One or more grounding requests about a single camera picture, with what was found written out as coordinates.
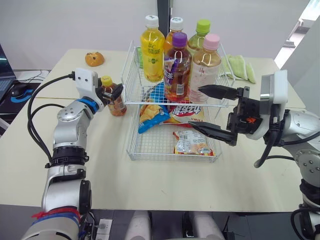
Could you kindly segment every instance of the plastic bottle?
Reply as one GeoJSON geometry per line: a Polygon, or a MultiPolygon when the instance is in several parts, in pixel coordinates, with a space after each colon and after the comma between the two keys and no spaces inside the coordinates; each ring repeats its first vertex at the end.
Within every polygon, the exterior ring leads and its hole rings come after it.
{"type": "Polygon", "coordinates": [[[210,32],[210,21],[207,19],[200,19],[196,23],[196,34],[193,35],[188,41],[188,51],[191,53],[192,57],[195,52],[202,49],[205,36],[210,32]]]}
{"type": "MultiPolygon", "coordinates": [[[[115,87],[117,86],[117,84],[112,82],[112,79],[109,76],[102,76],[101,82],[102,82],[103,90],[109,94],[111,94],[115,89],[115,87]]],[[[108,104],[108,107],[109,107],[110,113],[117,117],[125,115],[127,111],[127,107],[122,101],[121,96],[119,96],[115,101],[111,101],[108,104]]]]}
{"type": "Polygon", "coordinates": [[[174,33],[181,32],[184,28],[184,19],[178,16],[175,16],[170,19],[170,32],[165,38],[164,41],[164,55],[168,53],[170,49],[172,49],[172,36],[174,33]]]}
{"type": "Polygon", "coordinates": [[[159,19],[157,16],[146,16],[145,26],[147,29],[140,37],[144,77],[150,82],[159,82],[164,77],[165,36],[158,30],[159,19]]]}
{"type": "Polygon", "coordinates": [[[172,45],[164,57],[164,95],[171,102],[179,102],[188,93],[192,57],[186,49],[187,34],[175,32],[172,45]]]}
{"type": "Polygon", "coordinates": [[[203,49],[197,51],[192,60],[192,74],[188,95],[190,102],[204,103],[208,96],[198,90],[199,87],[214,84],[219,73],[221,57],[217,49],[220,37],[216,34],[208,34],[204,38],[203,49]]]}

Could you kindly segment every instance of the pink bottle cap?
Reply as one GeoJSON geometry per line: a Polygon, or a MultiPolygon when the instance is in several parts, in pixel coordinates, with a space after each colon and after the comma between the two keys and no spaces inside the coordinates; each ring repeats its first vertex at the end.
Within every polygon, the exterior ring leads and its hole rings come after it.
{"type": "Polygon", "coordinates": [[[203,48],[207,50],[217,50],[219,48],[220,37],[217,34],[207,34],[204,37],[203,48]]]}

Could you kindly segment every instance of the wire basket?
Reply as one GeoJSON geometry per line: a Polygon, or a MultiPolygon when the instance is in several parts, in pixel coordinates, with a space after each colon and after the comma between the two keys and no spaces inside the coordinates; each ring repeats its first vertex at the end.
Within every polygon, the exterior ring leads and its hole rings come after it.
{"type": "MultiPolygon", "coordinates": [[[[203,107],[205,121],[211,123],[208,107],[203,107]]],[[[214,152],[214,156],[195,154],[174,154],[174,148],[178,140],[173,135],[176,131],[194,130],[190,127],[182,127],[176,124],[155,125],[146,132],[139,134],[140,106],[132,119],[130,138],[127,145],[127,153],[131,160],[160,160],[160,161],[187,161],[213,163],[221,154],[220,142],[205,136],[206,143],[214,152]]]]}
{"type": "MultiPolygon", "coordinates": [[[[222,44],[219,45],[218,49],[219,55],[223,58],[226,57],[226,52],[222,44]]],[[[231,69],[228,58],[226,57],[226,62],[231,69]]],[[[231,78],[228,78],[226,75],[225,67],[221,64],[219,69],[219,73],[216,79],[212,79],[212,84],[216,85],[223,85],[227,87],[231,87],[235,82],[234,74],[231,70],[231,78]]],[[[195,103],[179,103],[179,102],[170,102],[168,101],[163,91],[157,92],[157,96],[155,97],[158,99],[154,102],[148,101],[148,93],[151,89],[153,89],[157,84],[163,82],[150,82],[146,80],[144,76],[143,68],[140,68],[140,58],[137,47],[134,45],[132,41],[129,47],[128,55],[125,60],[125,64],[121,73],[121,81],[124,87],[124,103],[125,104],[159,104],[162,105],[193,105],[193,106],[207,106],[207,107],[228,107],[228,100],[227,99],[214,99],[209,98],[207,102],[201,104],[195,103]]]]}

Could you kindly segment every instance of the chip bag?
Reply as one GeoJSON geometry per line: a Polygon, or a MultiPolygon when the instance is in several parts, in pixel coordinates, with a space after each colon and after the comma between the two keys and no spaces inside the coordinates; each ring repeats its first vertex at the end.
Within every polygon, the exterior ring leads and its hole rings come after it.
{"type": "Polygon", "coordinates": [[[197,131],[174,131],[173,135],[178,140],[174,147],[174,154],[215,155],[209,148],[206,137],[197,131]]]}
{"type": "MultiPolygon", "coordinates": [[[[164,92],[164,83],[161,82],[156,86],[150,88],[145,98],[146,102],[150,103],[163,103],[167,99],[164,95],[159,94],[164,92]]],[[[140,119],[138,133],[142,134],[154,125],[157,125],[170,118],[168,110],[164,105],[141,105],[140,107],[140,119]]]]}
{"type": "Polygon", "coordinates": [[[163,124],[179,124],[183,127],[191,127],[188,124],[192,122],[203,122],[205,119],[205,113],[201,106],[194,105],[179,105],[175,106],[170,112],[170,118],[165,120],[163,124]]]}

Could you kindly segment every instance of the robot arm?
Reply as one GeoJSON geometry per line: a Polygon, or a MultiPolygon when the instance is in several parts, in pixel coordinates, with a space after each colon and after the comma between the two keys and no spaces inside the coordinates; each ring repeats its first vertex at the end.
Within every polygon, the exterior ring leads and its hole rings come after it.
{"type": "Polygon", "coordinates": [[[285,110],[288,100],[287,71],[262,76],[260,101],[249,98],[250,88],[247,86],[234,89],[206,85],[199,87],[199,90],[213,98],[238,98],[238,104],[229,113],[227,130],[207,122],[189,122],[196,130],[231,146],[237,144],[238,134],[246,134],[253,140],[263,137],[266,148],[255,162],[256,168],[268,159],[273,146],[289,151],[302,175],[300,190],[303,204],[293,212],[293,224],[294,214],[301,213],[303,235],[308,239],[320,239],[320,118],[309,112],[285,110]]]}
{"type": "Polygon", "coordinates": [[[86,178],[85,163],[87,128],[96,112],[101,112],[122,90],[118,85],[112,93],[101,91],[96,72],[77,68],[75,84],[80,98],[62,108],[54,130],[53,156],[48,168],[42,196],[43,212],[39,213],[23,240],[77,240],[80,216],[91,209],[92,192],[86,178]]]}

